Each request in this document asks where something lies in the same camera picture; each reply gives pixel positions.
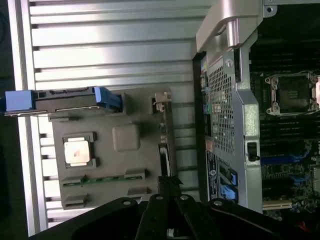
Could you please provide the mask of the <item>hard disk with blue rails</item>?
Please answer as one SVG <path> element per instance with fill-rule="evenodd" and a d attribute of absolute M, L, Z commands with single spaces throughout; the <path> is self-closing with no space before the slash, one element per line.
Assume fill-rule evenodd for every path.
<path fill-rule="evenodd" d="M 120 113 L 124 107 L 122 95 L 103 86 L 6 91 L 4 98 L 0 98 L 0 114 L 5 116 L 52 115 L 83 109 Z"/>

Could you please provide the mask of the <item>CPU socket with metal frame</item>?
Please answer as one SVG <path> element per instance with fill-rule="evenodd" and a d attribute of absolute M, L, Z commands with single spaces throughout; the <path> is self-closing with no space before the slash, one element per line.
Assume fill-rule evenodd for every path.
<path fill-rule="evenodd" d="M 311 71 L 275 74 L 265 78 L 270 101 L 265 112 L 270 116 L 312 115 L 320 111 L 320 75 Z"/>

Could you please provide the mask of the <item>white PCI expansion slot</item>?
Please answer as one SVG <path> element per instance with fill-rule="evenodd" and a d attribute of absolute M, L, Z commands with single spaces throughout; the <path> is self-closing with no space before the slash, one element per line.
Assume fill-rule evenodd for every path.
<path fill-rule="evenodd" d="M 262 209 L 264 211 L 291 209 L 291 200 L 268 200 L 262 203 Z"/>

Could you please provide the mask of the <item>green motherboard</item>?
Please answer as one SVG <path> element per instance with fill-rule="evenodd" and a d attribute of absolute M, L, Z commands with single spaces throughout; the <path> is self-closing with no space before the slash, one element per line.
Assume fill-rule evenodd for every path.
<path fill-rule="evenodd" d="M 320 76 L 320 48 L 254 47 L 249 58 L 250 87 L 259 104 L 262 201 L 292 201 L 291 208 L 263 213 L 279 221 L 320 215 L 320 111 L 268 115 L 271 96 L 265 83 L 276 74 L 311 71 Z"/>

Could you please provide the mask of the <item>blue slot cover latch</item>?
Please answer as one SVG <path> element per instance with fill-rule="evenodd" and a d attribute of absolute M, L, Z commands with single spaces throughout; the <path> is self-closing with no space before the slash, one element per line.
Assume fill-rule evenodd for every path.
<path fill-rule="evenodd" d="M 237 200 L 238 194 L 236 190 L 231 188 L 229 185 L 221 185 L 220 186 L 220 195 L 228 200 Z"/>
<path fill-rule="evenodd" d="M 238 185 L 238 174 L 233 169 L 229 168 L 226 171 L 226 178 L 230 181 L 233 186 Z"/>

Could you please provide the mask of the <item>grey plastic parts rack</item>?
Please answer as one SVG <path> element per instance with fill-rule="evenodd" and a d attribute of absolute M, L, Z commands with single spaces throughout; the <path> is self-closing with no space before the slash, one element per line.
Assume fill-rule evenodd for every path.
<path fill-rule="evenodd" d="M 152 98 L 162 92 L 171 90 L 152 87 L 112 91 L 124 99 L 124 109 L 118 113 L 95 108 L 49 114 L 64 210 L 94 208 L 116 198 L 139 198 L 157 191 L 157 179 L 162 175 L 158 146 L 160 118 L 152 114 Z M 75 138 L 84 138 L 89 143 L 87 165 L 66 163 L 64 143 Z M 62 186 L 65 181 L 83 177 L 113 176 L 144 176 L 144 179 Z"/>

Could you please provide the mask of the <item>silver CPU chip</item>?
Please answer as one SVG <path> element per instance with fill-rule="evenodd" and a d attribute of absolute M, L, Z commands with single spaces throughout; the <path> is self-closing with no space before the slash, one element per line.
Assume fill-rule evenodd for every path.
<path fill-rule="evenodd" d="M 86 166 L 91 160 L 89 142 L 84 137 L 69 138 L 64 143 L 64 156 L 71 167 Z"/>

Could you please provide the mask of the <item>green RAM stick on rack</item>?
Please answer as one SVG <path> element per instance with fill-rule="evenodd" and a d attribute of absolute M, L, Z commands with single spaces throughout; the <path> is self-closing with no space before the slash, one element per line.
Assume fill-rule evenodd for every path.
<path fill-rule="evenodd" d="M 94 185 L 94 184 L 104 184 L 104 183 L 116 183 L 116 182 L 125 182 L 125 181 L 134 181 L 134 180 L 144 180 L 143 175 L 134 175 L 134 176 L 105 176 L 98 178 L 87 178 L 82 177 L 77 180 L 69 180 L 62 183 L 62 186 L 65 187 L 82 187 L 85 185 Z"/>

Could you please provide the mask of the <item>open black PC case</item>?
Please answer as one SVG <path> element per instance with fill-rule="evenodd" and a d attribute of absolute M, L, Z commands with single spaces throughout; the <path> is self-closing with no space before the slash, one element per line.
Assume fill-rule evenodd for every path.
<path fill-rule="evenodd" d="M 260 110 L 251 90 L 253 48 L 320 48 L 320 0 L 215 0 L 193 48 L 199 197 L 263 212 Z M 237 172 L 238 185 L 226 177 Z"/>

